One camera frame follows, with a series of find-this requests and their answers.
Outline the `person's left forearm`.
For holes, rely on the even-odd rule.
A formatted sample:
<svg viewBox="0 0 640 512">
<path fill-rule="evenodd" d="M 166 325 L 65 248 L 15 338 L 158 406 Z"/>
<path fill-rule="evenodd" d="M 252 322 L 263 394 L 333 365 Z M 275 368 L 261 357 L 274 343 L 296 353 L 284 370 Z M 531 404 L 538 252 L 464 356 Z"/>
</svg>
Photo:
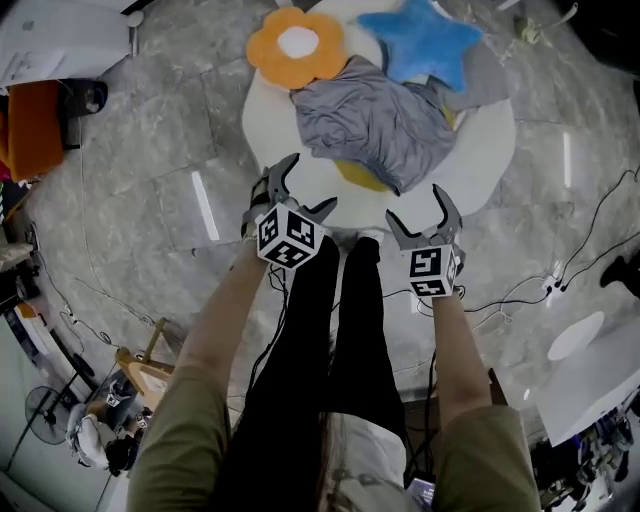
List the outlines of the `person's left forearm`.
<svg viewBox="0 0 640 512">
<path fill-rule="evenodd" d="M 197 368 L 222 390 L 228 389 L 233 361 L 267 262 L 249 239 L 206 302 L 182 346 L 176 367 Z"/>
</svg>

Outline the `person's right leg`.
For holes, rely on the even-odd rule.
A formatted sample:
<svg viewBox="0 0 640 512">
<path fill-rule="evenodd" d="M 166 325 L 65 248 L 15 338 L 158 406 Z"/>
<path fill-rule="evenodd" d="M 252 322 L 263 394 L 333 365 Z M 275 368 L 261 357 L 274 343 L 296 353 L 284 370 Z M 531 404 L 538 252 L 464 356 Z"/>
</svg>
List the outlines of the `person's right leg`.
<svg viewBox="0 0 640 512">
<path fill-rule="evenodd" d="M 326 405 L 404 438 L 404 406 L 384 335 L 379 262 L 380 244 L 370 237 L 358 239 L 346 257 Z"/>
</svg>

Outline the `wooden stool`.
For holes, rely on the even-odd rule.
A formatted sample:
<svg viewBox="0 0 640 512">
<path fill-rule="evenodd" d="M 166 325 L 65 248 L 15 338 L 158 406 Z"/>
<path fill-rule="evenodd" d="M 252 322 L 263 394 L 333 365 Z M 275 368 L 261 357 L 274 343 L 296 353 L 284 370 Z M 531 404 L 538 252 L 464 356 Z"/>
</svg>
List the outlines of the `wooden stool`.
<svg viewBox="0 0 640 512">
<path fill-rule="evenodd" d="M 141 397 L 143 403 L 154 410 L 162 399 L 174 366 L 152 359 L 158 340 L 163 336 L 166 319 L 161 318 L 155 327 L 146 349 L 134 355 L 128 348 L 116 350 L 115 362 Z"/>
</svg>

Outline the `person's left leg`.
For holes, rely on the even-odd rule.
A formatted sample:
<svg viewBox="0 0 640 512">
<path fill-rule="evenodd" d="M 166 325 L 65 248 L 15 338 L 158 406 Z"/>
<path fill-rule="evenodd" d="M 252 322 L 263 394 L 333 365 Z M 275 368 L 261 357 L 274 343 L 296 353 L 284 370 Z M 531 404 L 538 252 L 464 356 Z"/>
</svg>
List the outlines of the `person's left leg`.
<svg viewBox="0 0 640 512">
<path fill-rule="evenodd" d="M 296 270 L 284 326 L 246 399 L 212 512 L 317 512 L 339 261 L 337 245 L 325 237 L 318 254 Z"/>
</svg>

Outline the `orange flower cushion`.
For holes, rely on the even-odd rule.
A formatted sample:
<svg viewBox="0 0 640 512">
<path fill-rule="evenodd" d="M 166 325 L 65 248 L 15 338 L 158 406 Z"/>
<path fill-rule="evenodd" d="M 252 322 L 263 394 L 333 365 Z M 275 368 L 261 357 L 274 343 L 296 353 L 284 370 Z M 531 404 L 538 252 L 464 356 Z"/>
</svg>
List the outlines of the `orange flower cushion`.
<svg viewBox="0 0 640 512">
<path fill-rule="evenodd" d="M 285 32 L 294 28 L 308 30 L 317 38 L 317 45 L 306 55 L 290 56 L 279 43 Z M 285 89 L 300 89 L 317 79 L 333 79 L 348 61 L 342 25 L 331 16 L 305 13 L 297 7 L 270 13 L 262 27 L 250 36 L 246 55 L 266 81 Z"/>
</svg>

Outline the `person's leg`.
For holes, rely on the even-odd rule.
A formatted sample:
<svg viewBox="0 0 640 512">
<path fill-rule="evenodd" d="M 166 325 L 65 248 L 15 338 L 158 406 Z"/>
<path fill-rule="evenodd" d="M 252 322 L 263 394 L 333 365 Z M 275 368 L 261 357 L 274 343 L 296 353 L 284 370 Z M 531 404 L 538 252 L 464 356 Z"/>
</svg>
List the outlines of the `person's leg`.
<svg viewBox="0 0 640 512">
<path fill-rule="evenodd" d="M 404 438 L 404 406 L 384 335 L 379 262 L 380 244 L 370 237 L 358 239 L 346 257 L 326 405 Z"/>
<path fill-rule="evenodd" d="M 246 399 L 212 512 L 317 512 L 339 261 L 337 245 L 325 237 L 318 254 L 296 270 L 284 326 Z"/>
</svg>

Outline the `person's olive shirt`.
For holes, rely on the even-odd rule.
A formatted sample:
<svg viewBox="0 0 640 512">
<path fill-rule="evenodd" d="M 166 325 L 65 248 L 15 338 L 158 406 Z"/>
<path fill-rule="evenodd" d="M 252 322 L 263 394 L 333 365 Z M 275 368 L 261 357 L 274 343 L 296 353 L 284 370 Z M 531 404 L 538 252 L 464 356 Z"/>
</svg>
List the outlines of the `person's olive shirt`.
<svg viewBox="0 0 640 512">
<path fill-rule="evenodd" d="M 430 508 L 401 485 L 400 438 L 349 414 L 333 416 L 335 451 L 324 497 L 301 496 L 301 469 L 288 463 L 244 477 L 229 499 L 221 479 L 239 433 L 226 400 L 202 370 L 177 372 L 143 437 L 127 512 L 541 512 L 518 412 L 492 405 L 466 412 L 445 430 Z M 266 476 L 274 477 L 269 483 Z"/>
</svg>

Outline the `grey shorts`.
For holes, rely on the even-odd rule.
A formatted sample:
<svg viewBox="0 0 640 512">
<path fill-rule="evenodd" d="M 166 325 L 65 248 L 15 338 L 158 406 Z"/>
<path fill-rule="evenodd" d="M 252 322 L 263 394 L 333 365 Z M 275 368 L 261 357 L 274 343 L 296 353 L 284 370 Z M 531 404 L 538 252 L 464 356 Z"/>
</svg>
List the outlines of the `grey shorts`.
<svg viewBox="0 0 640 512">
<path fill-rule="evenodd" d="M 360 55 L 290 99 L 314 157 L 356 163 L 397 196 L 421 183 L 456 143 L 433 87 L 397 83 Z"/>
</svg>

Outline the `person's right forearm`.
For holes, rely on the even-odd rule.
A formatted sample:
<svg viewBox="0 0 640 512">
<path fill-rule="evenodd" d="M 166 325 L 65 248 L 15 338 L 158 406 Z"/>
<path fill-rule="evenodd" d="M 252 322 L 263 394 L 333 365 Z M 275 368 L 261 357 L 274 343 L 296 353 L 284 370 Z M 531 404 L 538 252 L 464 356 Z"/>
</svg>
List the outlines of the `person's right forearm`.
<svg viewBox="0 0 640 512">
<path fill-rule="evenodd" d="M 442 426 L 492 404 L 490 380 L 458 295 L 432 300 Z"/>
</svg>

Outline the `black round container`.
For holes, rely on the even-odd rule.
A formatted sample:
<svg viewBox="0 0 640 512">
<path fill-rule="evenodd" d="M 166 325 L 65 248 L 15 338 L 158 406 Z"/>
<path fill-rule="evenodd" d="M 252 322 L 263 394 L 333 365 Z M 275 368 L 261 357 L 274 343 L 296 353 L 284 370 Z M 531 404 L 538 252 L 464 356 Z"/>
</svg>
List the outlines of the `black round container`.
<svg viewBox="0 0 640 512">
<path fill-rule="evenodd" d="M 79 118 L 100 112 L 108 99 L 106 83 L 88 79 L 65 80 L 67 112 L 70 118 Z"/>
</svg>

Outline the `fried egg shaped rug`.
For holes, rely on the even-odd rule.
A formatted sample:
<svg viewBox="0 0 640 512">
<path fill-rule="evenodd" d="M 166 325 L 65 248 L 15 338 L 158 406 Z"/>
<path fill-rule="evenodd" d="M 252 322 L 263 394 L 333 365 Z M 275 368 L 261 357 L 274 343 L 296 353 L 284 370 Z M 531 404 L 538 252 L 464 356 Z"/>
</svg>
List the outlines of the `fried egg shaped rug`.
<svg viewBox="0 0 640 512">
<path fill-rule="evenodd" d="M 322 13 L 342 25 L 348 60 L 360 55 L 386 75 L 387 49 L 363 29 L 357 17 L 364 13 L 395 11 L 404 0 L 320 0 L 305 13 Z M 289 29 L 279 40 L 290 56 L 306 55 L 317 45 L 308 30 Z M 348 161 L 316 158 L 300 138 L 296 110 L 290 93 L 266 81 L 254 68 L 242 128 L 250 148 L 264 168 L 299 153 L 300 159 L 286 178 L 289 194 L 298 202 L 314 205 L 336 197 L 329 216 L 332 227 L 385 227 L 387 209 L 414 230 L 436 224 L 440 210 L 432 193 L 434 184 L 452 198 L 462 215 L 470 215 L 488 201 L 515 149 L 515 121 L 506 78 L 495 54 L 482 40 L 463 58 L 467 89 L 457 93 L 433 76 L 418 76 L 406 83 L 433 87 L 447 122 L 456 134 L 449 155 L 412 190 L 397 196 L 362 166 Z"/>
</svg>

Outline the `white table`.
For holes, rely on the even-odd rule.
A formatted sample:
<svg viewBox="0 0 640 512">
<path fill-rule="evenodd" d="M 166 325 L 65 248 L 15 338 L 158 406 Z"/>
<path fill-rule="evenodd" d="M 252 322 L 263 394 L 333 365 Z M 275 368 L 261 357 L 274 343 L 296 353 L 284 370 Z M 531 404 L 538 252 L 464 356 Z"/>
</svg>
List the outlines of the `white table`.
<svg viewBox="0 0 640 512">
<path fill-rule="evenodd" d="M 134 0 L 0 0 L 0 89 L 97 78 L 138 52 Z"/>
<path fill-rule="evenodd" d="M 557 446 L 618 407 L 640 386 L 640 318 L 557 363 L 535 397 Z"/>
</svg>

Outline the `black floor fan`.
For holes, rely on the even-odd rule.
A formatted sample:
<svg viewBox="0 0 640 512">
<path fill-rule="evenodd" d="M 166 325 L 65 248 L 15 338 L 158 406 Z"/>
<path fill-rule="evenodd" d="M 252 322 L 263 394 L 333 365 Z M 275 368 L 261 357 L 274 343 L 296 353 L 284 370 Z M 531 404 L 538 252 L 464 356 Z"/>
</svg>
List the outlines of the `black floor fan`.
<svg viewBox="0 0 640 512">
<path fill-rule="evenodd" d="M 66 422 L 69 412 L 59 392 L 48 386 L 33 388 L 24 403 L 26 425 L 3 467 L 8 472 L 28 433 L 33 434 L 41 442 L 57 446 L 66 436 Z"/>
</svg>

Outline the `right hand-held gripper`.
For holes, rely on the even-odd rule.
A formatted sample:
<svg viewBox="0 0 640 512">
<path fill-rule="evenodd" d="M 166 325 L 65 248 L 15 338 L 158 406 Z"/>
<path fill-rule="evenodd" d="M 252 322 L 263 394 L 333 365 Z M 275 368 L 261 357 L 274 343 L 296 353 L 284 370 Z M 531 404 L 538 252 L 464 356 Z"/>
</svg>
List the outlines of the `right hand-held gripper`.
<svg viewBox="0 0 640 512">
<path fill-rule="evenodd" d="M 430 237 L 421 232 L 411 233 L 394 212 L 389 209 L 385 212 L 401 255 L 408 259 L 409 284 L 413 293 L 420 298 L 451 296 L 466 258 L 458 245 L 462 217 L 442 187 L 434 184 L 432 189 L 443 219 Z"/>
</svg>

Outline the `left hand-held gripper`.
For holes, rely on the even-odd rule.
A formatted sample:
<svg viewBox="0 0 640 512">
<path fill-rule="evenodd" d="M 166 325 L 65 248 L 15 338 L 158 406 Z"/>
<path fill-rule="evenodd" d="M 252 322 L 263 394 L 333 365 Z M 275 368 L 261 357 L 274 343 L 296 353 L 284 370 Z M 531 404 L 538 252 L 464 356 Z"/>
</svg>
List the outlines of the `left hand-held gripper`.
<svg viewBox="0 0 640 512">
<path fill-rule="evenodd" d="M 260 259 L 287 270 L 318 253 L 322 224 L 338 203 L 332 197 L 309 208 L 289 195 L 286 177 L 299 159 L 299 153 L 292 153 L 265 169 L 252 187 L 249 209 L 242 216 L 242 238 L 256 241 Z"/>
</svg>

